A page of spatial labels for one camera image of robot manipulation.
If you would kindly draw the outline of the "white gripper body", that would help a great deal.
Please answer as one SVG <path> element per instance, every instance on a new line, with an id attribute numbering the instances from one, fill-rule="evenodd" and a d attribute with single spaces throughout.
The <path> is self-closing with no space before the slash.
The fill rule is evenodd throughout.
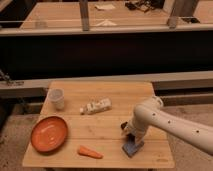
<path id="1" fill-rule="evenodd" d="M 128 122 L 122 124 L 122 131 L 129 131 L 131 135 L 135 137 L 135 142 L 141 142 L 148 130 L 147 124 L 142 124 L 131 119 Z"/>

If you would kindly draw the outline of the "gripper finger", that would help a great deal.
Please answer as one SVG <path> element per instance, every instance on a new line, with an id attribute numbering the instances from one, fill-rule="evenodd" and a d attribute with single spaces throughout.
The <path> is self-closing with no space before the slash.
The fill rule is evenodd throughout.
<path id="1" fill-rule="evenodd" d="M 122 136 L 129 136 L 130 132 L 129 131 L 122 131 L 121 135 Z"/>
<path id="2" fill-rule="evenodd" d="M 134 137 L 131 137 L 131 136 L 128 136 L 128 137 L 127 137 L 127 143 L 128 143 L 128 144 L 133 144 L 133 145 L 134 145 L 134 140 L 135 140 Z"/>

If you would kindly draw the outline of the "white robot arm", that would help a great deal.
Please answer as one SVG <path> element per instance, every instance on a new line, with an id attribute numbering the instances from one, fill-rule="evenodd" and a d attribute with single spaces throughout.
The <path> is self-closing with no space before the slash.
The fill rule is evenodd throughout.
<path id="1" fill-rule="evenodd" d="M 162 110 L 163 101 L 152 96 L 133 109 L 133 116 L 121 124 L 127 141 L 122 146 L 128 157 L 133 157 L 144 146 L 144 137 L 154 126 L 213 156 L 213 127 L 175 117 Z"/>

